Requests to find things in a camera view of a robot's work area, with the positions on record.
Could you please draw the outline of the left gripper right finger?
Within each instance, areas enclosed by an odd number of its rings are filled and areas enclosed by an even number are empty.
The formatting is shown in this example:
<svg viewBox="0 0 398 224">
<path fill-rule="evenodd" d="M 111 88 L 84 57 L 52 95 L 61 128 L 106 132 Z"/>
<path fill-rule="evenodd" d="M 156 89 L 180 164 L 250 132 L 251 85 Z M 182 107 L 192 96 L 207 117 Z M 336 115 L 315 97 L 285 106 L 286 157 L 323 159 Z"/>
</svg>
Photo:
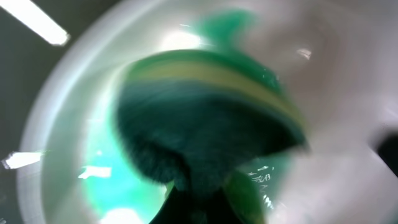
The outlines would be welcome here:
<svg viewBox="0 0 398 224">
<path fill-rule="evenodd" d="M 259 189 L 246 174 L 234 171 L 228 177 L 223 191 L 232 211 L 241 223 L 267 223 Z"/>
</svg>

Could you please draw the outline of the white plate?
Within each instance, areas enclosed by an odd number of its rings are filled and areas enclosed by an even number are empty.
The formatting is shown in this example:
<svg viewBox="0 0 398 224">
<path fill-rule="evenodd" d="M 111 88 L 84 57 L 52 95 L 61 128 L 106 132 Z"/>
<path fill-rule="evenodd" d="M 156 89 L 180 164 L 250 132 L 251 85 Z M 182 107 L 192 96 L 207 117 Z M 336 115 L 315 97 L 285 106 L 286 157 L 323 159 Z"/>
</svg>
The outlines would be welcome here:
<svg viewBox="0 0 398 224">
<path fill-rule="evenodd" d="M 165 188 L 130 170 L 111 130 L 128 66 L 165 50 L 212 49 L 198 23 L 235 17 L 237 45 L 299 107 L 309 157 L 245 167 L 266 223 L 396 223 L 397 177 L 376 152 L 397 131 L 396 1 L 123 1 L 49 76 L 21 143 L 25 223 L 148 223 Z"/>
</svg>

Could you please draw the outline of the green yellow sponge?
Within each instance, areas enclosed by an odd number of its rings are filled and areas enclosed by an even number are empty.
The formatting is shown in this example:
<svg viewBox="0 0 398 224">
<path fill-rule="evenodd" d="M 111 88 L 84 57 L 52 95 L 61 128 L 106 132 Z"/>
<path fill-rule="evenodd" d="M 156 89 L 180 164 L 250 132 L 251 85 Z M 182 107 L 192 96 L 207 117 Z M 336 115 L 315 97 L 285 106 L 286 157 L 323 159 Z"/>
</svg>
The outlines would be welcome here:
<svg viewBox="0 0 398 224">
<path fill-rule="evenodd" d="M 306 144 L 289 100 L 211 52 L 141 59 L 119 84 L 114 126 L 144 177 L 205 198 L 241 165 Z"/>
</svg>

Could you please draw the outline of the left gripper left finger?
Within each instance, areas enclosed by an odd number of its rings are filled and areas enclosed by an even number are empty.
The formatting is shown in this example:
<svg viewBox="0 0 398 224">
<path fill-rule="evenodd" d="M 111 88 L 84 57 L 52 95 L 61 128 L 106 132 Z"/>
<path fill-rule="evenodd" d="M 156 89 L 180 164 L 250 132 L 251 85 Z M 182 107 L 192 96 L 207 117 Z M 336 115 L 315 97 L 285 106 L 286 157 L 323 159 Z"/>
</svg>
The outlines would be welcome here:
<svg viewBox="0 0 398 224">
<path fill-rule="evenodd" d="M 167 196 L 150 224 L 211 224 L 222 208 L 224 192 L 217 190 L 203 205 L 197 205 L 187 192 L 167 185 Z"/>
</svg>

